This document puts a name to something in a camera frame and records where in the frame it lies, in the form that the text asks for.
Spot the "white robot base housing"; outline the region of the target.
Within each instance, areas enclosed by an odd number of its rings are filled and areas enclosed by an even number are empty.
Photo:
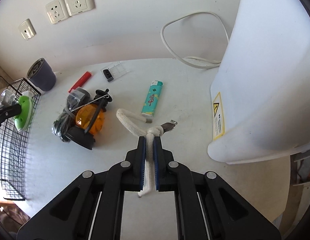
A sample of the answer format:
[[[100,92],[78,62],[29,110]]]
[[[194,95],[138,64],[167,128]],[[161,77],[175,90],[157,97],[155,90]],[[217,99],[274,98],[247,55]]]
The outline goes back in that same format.
[[[228,164],[310,150],[310,0],[240,0],[222,63],[225,133],[208,145]]]

